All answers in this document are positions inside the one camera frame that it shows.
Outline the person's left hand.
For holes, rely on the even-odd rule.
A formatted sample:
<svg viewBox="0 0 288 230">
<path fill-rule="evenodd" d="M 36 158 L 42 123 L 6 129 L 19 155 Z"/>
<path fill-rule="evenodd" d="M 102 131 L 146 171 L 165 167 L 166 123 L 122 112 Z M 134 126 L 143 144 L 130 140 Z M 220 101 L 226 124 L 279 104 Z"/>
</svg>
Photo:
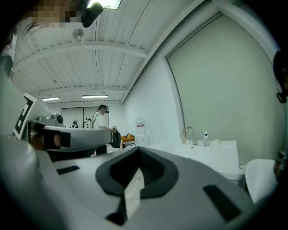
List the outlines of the person's left hand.
<svg viewBox="0 0 288 230">
<path fill-rule="evenodd" d="M 44 135 L 36 134 L 31 138 L 31 145 L 35 150 L 45 151 Z"/>
</svg>

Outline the black bag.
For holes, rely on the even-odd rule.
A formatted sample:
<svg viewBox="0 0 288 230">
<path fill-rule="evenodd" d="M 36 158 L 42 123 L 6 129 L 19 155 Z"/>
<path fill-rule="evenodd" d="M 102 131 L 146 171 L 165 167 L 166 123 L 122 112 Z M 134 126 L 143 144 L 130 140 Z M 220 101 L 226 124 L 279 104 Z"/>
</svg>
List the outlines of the black bag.
<svg viewBox="0 0 288 230">
<path fill-rule="evenodd" d="M 111 146 L 115 149 L 121 148 L 121 134 L 118 131 L 112 133 Z"/>
</svg>

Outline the white water dispenser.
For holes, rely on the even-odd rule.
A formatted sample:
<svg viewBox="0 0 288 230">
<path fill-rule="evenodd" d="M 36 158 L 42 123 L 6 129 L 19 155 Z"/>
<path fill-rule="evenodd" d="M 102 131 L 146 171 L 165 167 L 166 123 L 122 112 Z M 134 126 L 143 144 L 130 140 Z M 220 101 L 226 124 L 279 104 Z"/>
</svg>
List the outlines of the white water dispenser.
<svg viewBox="0 0 288 230">
<path fill-rule="evenodd" d="M 135 144 L 136 146 L 145 147 L 149 145 L 149 136 L 146 129 L 146 123 L 143 118 L 135 119 Z"/>
</svg>

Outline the yellow tray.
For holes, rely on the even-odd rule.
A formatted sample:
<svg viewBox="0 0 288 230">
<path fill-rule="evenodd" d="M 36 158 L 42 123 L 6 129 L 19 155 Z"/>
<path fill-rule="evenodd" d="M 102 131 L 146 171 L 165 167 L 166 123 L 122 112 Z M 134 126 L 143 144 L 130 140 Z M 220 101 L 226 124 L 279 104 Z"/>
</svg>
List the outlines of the yellow tray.
<svg viewBox="0 0 288 230">
<path fill-rule="evenodd" d="M 135 137 L 131 133 L 128 133 L 125 136 L 121 136 L 121 148 L 124 149 L 125 143 L 130 141 L 135 141 Z"/>
</svg>

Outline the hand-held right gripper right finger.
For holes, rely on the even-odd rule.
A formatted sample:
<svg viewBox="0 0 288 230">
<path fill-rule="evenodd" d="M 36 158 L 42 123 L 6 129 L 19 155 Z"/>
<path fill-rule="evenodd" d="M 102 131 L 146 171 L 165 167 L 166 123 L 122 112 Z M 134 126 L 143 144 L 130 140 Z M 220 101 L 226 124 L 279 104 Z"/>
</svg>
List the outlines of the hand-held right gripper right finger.
<svg viewBox="0 0 288 230">
<path fill-rule="evenodd" d="M 132 230 L 221 229 L 226 221 L 204 191 L 216 185 L 241 213 L 254 204 L 248 194 L 210 167 L 192 159 L 160 150 L 149 151 L 173 162 L 179 178 L 163 197 L 141 200 L 132 216 Z"/>
</svg>

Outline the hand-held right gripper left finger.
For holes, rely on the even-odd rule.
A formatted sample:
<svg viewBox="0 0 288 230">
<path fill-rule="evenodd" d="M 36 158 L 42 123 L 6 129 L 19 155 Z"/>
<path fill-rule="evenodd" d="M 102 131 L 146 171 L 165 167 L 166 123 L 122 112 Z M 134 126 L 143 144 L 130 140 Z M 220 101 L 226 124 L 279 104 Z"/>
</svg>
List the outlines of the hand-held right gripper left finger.
<svg viewBox="0 0 288 230">
<path fill-rule="evenodd" d="M 106 161 L 136 149 L 58 162 L 52 162 L 48 153 L 37 151 L 47 191 L 64 222 L 62 230 L 144 230 L 140 211 L 122 226 L 106 219 L 117 210 L 120 198 L 106 194 L 95 176 Z"/>
</svg>

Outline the white sink basin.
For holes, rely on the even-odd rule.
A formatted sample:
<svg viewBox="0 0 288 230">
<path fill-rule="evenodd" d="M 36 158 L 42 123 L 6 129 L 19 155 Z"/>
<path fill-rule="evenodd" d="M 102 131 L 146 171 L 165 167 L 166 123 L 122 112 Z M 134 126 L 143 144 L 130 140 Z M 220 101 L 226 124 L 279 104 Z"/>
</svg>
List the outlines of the white sink basin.
<svg viewBox="0 0 288 230">
<path fill-rule="evenodd" d="M 198 141 L 194 146 L 191 140 L 182 144 L 180 139 L 167 140 L 147 147 L 198 161 L 232 181 L 240 181 L 242 177 L 236 140 L 220 141 L 218 148 L 213 147 L 213 141 L 210 141 L 209 146 L 204 146 L 203 141 Z"/>
</svg>

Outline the chrome faucet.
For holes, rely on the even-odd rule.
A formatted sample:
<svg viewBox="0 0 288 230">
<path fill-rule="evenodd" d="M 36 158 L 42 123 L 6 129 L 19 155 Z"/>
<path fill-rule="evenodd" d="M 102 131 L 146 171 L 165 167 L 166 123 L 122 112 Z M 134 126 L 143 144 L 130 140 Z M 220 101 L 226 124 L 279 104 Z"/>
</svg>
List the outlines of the chrome faucet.
<svg viewBox="0 0 288 230">
<path fill-rule="evenodd" d="M 192 141 L 192 145 L 196 146 L 197 145 L 197 140 L 196 140 L 196 136 L 195 136 L 195 130 L 192 126 L 188 126 L 185 130 L 185 135 L 186 135 L 186 139 L 189 139 Z"/>
</svg>

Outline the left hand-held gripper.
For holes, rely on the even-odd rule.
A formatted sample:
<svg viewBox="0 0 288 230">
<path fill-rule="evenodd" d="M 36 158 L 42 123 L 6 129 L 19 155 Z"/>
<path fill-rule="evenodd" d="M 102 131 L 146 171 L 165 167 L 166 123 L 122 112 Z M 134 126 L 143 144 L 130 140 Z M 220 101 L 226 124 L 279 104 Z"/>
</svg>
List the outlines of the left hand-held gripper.
<svg viewBox="0 0 288 230">
<path fill-rule="evenodd" d="M 109 130 L 65 128 L 63 117 L 52 113 L 39 100 L 24 93 L 24 107 L 15 124 L 13 134 L 17 139 L 31 143 L 32 136 L 50 132 L 60 136 L 61 152 L 77 152 L 111 143 Z"/>
</svg>

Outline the grey-green roller blind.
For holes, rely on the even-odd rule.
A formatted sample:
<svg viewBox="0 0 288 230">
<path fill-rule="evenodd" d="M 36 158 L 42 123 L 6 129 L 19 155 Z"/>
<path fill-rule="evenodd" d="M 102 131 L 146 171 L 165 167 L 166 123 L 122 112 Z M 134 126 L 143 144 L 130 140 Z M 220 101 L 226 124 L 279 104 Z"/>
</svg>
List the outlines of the grey-green roller blind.
<svg viewBox="0 0 288 230">
<path fill-rule="evenodd" d="M 283 147 L 284 107 L 272 65 L 238 24 L 219 16 L 169 58 L 184 122 L 202 139 L 235 140 L 241 164 L 272 159 Z"/>
</svg>

